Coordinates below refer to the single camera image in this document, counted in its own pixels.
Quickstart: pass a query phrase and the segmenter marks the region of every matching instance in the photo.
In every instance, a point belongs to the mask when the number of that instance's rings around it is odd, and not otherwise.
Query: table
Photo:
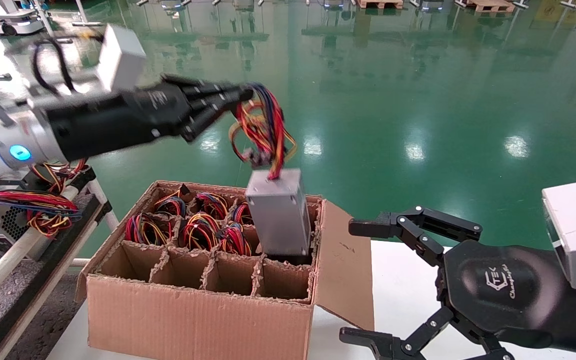
[[[435,300],[437,268],[431,268],[405,244],[372,242],[372,292],[375,330],[406,338],[439,309]],[[371,351],[339,341],[342,319],[315,306],[309,360],[373,360]],[[141,360],[142,357],[90,348],[85,302],[57,342],[48,360]],[[527,349],[503,344],[517,360],[576,360],[576,353]],[[483,355],[482,347],[448,326],[423,351],[428,360],[463,360]]]

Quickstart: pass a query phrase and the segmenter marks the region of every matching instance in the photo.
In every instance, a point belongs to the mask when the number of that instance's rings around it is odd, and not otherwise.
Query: wire bundle
[[[247,202],[240,203],[232,213],[232,221],[239,224],[253,225],[252,216]]]
[[[2,190],[0,205],[27,210],[28,225],[48,238],[82,218],[82,212],[72,201],[47,191]]]
[[[228,203],[223,196],[215,193],[198,193],[196,198],[201,201],[201,209],[213,217],[223,220],[228,214]]]
[[[206,212],[197,212],[188,219],[182,231],[183,246],[188,249],[211,250],[219,246],[217,221]]]
[[[126,223],[126,240],[138,244],[162,246],[166,244],[171,233],[170,223],[167,223],[166,233],[157,226],[153,218],[144,212],[132,216]]]
[[[237,105],[237,122],[230,127],[228,137],[232,149],[242,162],[250,162],[253,167],[270,165],[268,180],[275,180],[279,178],[284,162],[297,152],[297,143],[284,127],[284,112],[275,96],[262,84],[253,82],[250,87],[255,96]],[[237,149],[235,137],[239,130],[243,130],[256,146],[256,153],[251,149],[241,153]],[[287,153],[284,138],[292,143]]]
[[[226,253],[251,256],[250,245],[244,238],[242,224],[231,223],[230,226],[222,230],[221,241],[219,243],[221,250]]]
[[[158,205],[155,212],[165,213],[169,215],[178,215],[181,217],[186,216],[186,202],[180,198],[181,191],[169,194],[164,198],[160,198],[155,205]]]
[[[48,172],[48,178],[39,171],[36,164],[30,165],[29,168],[34,175],[52,184],[48,188],[49,192],[61,194],[66,188],[67,183],[73,180],[78,173],[88,167],[86,164],[87,160],[88,159],[79,160],[76,166],[72,166],[71,162],[68,162],[67,164],[62,164],[61,162],[44,162],[42,166]]]

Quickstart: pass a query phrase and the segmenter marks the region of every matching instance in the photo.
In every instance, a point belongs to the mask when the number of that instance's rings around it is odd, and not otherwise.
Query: corrugated cardboard
[[[306,199],[311,264],[272,260],[261,248],[251,257],[190,251],[175,235],[167,246],[124,241],[127,219],[180,185],[153,183],[82,270],[77,298],[88,299],[91,347],[161,360],[304,360],[314,306],[373,330],[370,240],[350,236],[350,215],[320,196]],[[231,212],[244,199],[245,189],[185,185],[194,211],[197,192],[224,196]],[[254,227],[244,232],[259,241]]]

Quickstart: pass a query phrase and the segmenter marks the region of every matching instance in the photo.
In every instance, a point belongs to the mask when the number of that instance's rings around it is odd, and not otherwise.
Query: robot finger
[[[237,89],[219,93],[196,102],[192,108],[192,114],[182,128],[182,137],[187,142],[192,142],[210,125],[212,125],[222,114],[231,110],[238,103],[249,100],[252,92],[248,89]]]

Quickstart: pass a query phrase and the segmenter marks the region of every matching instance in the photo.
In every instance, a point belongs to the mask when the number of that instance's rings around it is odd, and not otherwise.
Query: black cable
[[[51,93],[57,96],[60,95],[59,91],[57,91],[57,88],[55,88],[51,84],[48,84],[48,82],[46,82],[46,80],[44,79],[44,76],[41,74],[41,71],[39,71],[39,61],[38,61],[39,52],[41,50],[41,47],[45,44],[52,45],[52,47],[57,51],[57,58],[59,59],[59,69],[61,70],[61,76],[63,77],[63,82],[66,84],[66,87],[71,92],[77,92],[73,84],[73,78],[71,78],[71,74],[69,73],[68,67],[66,66],[66,59],[64,58],[64,50],[62,49],[62,46],[54,38],[42,39],[35,43],[31,63],[32,63],[32,75],[34,75],[34,78],[37,80],[37,83],[39,83],[39,85],[41,85],[42,88],[50,91]]]
[[[39,58],[39,50],[41,49],[41,47],[42,43],[37,43],[34,46],[34,50],[32,51],[32,60],[30,60],[30,64],[32,65],[32,75],[34,76],[34,79],[37,80],[37,83],[41,85],[42,88],[46,89],[47,91],[50,91],[56,96],[62,96],[62,94],[60,94],[59,91],[57,91],[56,87],[54,87],[51,84],[48,84],[48,82],[44,80],[42,73],[39,71],[39,62],[37,61],[37,59]]]
[[[52,44],[52,47],[57,50],[57,57],[59,58],[59,69],[61,70],[63,82],[71,92],[77,92],[77,90],[75,90],[75,86],[73,85],[73,78],[71,78],[71,73],[68,71],[68,66],[66,66],[66,58],[64,57],[64,50],[62,49],[62,46],[54,38],[46,38],[44,42]]]

